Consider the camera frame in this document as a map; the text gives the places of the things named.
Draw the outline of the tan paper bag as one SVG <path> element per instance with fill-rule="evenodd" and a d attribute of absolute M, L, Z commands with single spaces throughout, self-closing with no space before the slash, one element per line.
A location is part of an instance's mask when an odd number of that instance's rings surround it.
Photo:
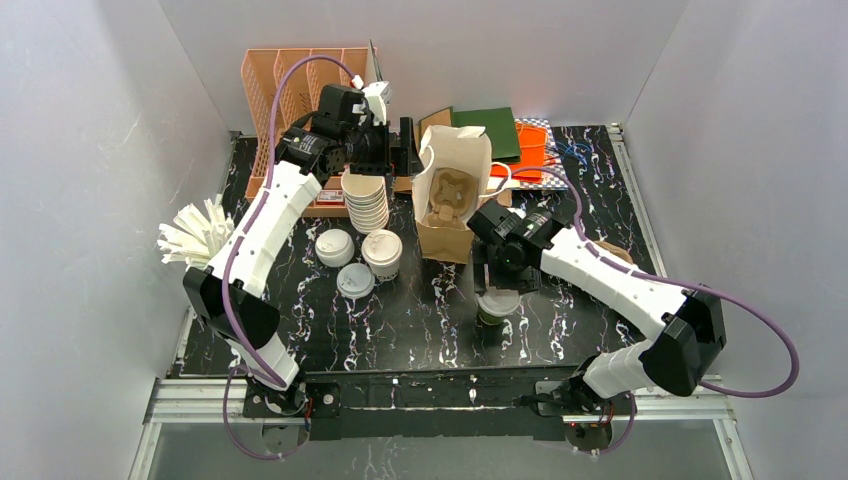
<path fill-rule="evenodd" d="M 424 170 L 411 188 L 421 256 L 466 264 L 475 237 L 468 221 L 489 198 L 490 138 L 483 126 L 432 125 L 421 141 Z"/>

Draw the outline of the stack of paper cups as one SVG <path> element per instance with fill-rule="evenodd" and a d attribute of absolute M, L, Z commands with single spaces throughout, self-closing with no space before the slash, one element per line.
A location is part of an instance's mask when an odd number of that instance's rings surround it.
<path fill-rule="evenodd" d="M 346 169 L 341 187 L 349 218 L 358 232 L 369 234 L 387 226 L 389 205 L 384 177 L 354 174 Z"/>

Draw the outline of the single white lid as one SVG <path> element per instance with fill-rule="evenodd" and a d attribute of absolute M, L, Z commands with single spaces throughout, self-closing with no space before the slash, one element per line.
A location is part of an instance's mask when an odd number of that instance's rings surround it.
<path fill-rule="evenodd" d="M 493 317 L 506 317 L 515 312 L 521 302 L 521 295 L 515 290 L 490 288 L 476 295 L 476 303 L 481 312 Z"/>
<path fill-rule="evenodd" d="M 400 237 L 385 229 L 370 232 L 363 240 L 361 251 L 363 258 L 378 265 L 396 262 L 402 254 L 403 244 Z"/>

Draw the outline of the green paper cup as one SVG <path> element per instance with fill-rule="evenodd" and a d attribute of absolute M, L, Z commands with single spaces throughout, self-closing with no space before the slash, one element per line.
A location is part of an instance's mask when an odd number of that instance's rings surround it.
<path fill-rule="evenodd" d="M 521 295 L 514 290 L 489 288 L 475 295 L 477 317 L 483 325 L 496 326 L 519 307 Z"/>

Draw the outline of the single paper cup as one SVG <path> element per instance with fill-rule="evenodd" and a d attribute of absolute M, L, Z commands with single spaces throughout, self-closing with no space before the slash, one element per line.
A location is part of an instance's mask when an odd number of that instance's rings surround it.
<path fill-rule="evenodd" d="M 397 277 L 403 252 L 403 244 L 397 234 L 385 229 L 375 230 L 363 240 L 361 252 L 378 280 L 390 281 Z"/>

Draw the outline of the cardboard two-cup carrier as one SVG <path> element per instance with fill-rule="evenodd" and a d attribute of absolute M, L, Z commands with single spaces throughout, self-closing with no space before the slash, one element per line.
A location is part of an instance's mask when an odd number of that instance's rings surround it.
<path fill-rule="evenodd" d="M 607 241 L 594 241 L 593 245 L 602 258 L 610 259 L 614 263 L 626 266 L 627 268 L 635 265 L 633 257 L 622 247 Z"/>

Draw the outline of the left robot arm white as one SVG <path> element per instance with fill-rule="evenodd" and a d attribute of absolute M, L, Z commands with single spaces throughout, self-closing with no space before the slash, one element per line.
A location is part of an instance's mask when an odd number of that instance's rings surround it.
<path fill-rule="evenodd" d="M 183 278 L 200 321 L 238 351 L 242 368 L 286 414 L 307 404 L 304 376 L 278 334 L 279 310 L 261 295 L 290 232 L 331 177 L 344 170 L 378 179 L 421 171 L 411 118 L 403 118 L 398 134 L 389 130 L 390 97 L 386 81 L 323 87 L 316 110 L 272 134 L 269 173 L 222 248 Z"/>

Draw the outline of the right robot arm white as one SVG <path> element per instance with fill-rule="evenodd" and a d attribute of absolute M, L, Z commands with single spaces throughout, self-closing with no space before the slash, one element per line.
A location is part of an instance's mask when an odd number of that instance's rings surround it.
<path fill-rule="evenodd" d="M 478 292 L 491 285 L 529 293 L 546 274 L 603 302 L 643 335 L 637 344 L 586 360 L 568 380 L 563 395 L 569 400 L 597 403 L 647 387 L 689 396 L 726 344 L 717 298 L 644 278 L 548 210 L 519 215 L 490 201 L 467 226 L 479 241 Z"/>

